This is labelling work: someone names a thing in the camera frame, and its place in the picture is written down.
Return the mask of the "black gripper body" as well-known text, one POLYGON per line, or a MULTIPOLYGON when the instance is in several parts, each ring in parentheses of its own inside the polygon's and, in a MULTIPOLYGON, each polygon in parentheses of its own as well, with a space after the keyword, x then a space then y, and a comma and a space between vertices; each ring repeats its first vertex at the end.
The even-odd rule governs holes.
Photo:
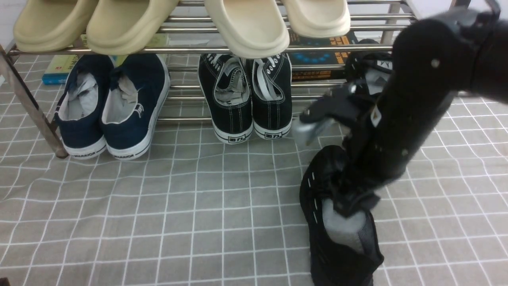
POLYGON ((299 115, 299 142, 305 145, 336 122, 350 130, 341 146, 319 155, 306 179, 311 194, 332 200, 334 210, 343 217, 373 209, 380 200, 375 191, 394 181, 375 176, 361 165, 374 138, 370 118, 374 105, 372 96, 359 94, 356 84, 348 84, 325 92, 299 115))

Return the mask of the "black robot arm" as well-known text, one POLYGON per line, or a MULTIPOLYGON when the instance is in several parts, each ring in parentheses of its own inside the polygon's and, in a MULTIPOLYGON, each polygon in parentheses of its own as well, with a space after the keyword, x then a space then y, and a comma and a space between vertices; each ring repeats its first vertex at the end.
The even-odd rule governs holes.
POLYGON ((402 176, 459 92, 507 103, 507 20, 497 0, 486 3, 487 11, 454 7, 401 31, 377 97, 349 83, 299 115, 294 137, 305 143, 332 122, 350 130, 310 163, 300 189, 305 207, 330 199, 344 217, 371 210, 376 190, 402 176))

